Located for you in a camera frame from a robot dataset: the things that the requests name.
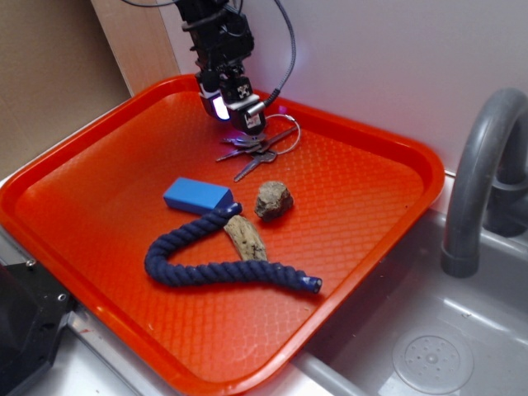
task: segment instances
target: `blue block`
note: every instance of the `blue block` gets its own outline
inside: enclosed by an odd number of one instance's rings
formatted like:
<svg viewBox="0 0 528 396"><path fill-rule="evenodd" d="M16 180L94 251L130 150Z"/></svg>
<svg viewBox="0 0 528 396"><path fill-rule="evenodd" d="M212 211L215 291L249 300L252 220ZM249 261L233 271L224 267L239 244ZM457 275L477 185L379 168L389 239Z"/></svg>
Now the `blue block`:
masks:
<svg viewBox="0 0 528 396"><path fill-rule="evenodd" d="M233 193L228 187L178 177L163 199L171 208L203 215L232 204Z"/></svg>

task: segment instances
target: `rock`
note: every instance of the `rock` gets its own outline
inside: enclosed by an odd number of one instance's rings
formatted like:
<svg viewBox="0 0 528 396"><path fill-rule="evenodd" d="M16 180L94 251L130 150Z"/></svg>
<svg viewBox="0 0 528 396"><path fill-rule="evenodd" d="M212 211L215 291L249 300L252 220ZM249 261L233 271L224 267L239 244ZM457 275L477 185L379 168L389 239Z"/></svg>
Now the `rock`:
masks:
<svg viewBox="0 0 528 396"><path fill-rule="evenodd" d="M284 183L267 181L259 189L255 213L268 222L281 217L293 205L294 199Z"/></svg>
<svg viewBox="0 0 528 396"><path fill-rule="evenodd" d="M255 226L245 217L233 216L224 226L237 252L243 260L265 260L266 246Z"/></svg>

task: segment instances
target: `white wall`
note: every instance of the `white wall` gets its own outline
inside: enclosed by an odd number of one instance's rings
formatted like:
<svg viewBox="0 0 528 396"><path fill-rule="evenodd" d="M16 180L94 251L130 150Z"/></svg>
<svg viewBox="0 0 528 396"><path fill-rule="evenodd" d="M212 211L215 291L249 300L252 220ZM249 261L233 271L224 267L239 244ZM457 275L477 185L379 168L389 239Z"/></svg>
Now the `white wall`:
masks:
<svg viewBox="0 0 528 396"><path fill-rule="evenodd" d="M528 92L528 1L283 0L298 61L283 96L420 140L454 171L482 104ZM256 49L244 63L270 92L290 57L272 0L244 2ZM164 20L183 73L195 73L177 9Z"/></svg>

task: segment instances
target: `orange tray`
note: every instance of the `orange tray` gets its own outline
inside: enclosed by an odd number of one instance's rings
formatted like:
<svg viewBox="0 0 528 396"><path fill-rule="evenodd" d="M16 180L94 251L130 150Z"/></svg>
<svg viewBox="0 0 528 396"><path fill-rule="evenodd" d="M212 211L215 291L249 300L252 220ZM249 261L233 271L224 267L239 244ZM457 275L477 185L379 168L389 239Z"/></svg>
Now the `orange tray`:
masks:
<svg viewBox="0 0 528 396"><path fill-rule="evenodd" d="M215 162L235 131L206 115L197 92L191 76L161 82L37 158L0 190L0 222L175 389L238 394L284 366L353 292L435 200L444 168L410 139L279 99L266 113L295 117L300 145L235 183L249 157ZM286 127L273 118L266 133ZM321 292L151 280L150 243L196 218L163 202L178 177L228 186L270 261L323 278ZM295 206L264 224L253 208L270 180ZM172 261L237 259L218 232Z"/></svg>

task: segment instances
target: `piece of wood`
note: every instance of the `piece of wood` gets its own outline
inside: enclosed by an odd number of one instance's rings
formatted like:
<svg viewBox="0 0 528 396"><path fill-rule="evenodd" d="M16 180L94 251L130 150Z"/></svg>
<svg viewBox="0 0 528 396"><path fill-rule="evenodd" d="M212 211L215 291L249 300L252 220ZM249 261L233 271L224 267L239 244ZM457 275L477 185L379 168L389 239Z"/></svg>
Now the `piece of wood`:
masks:
<svg viewBox="0 0 528 396"><path fill-rule="evenodd" d="M180 74L158 8L119 0L92 0L92 5L132 95Z"/></svg>
<svg viewBox="0 0 528 396"><path fill-rule="evenodd" d="M266 246L255 226L245 217L236 215L224 226L243 260L266 260Z"/></svg>

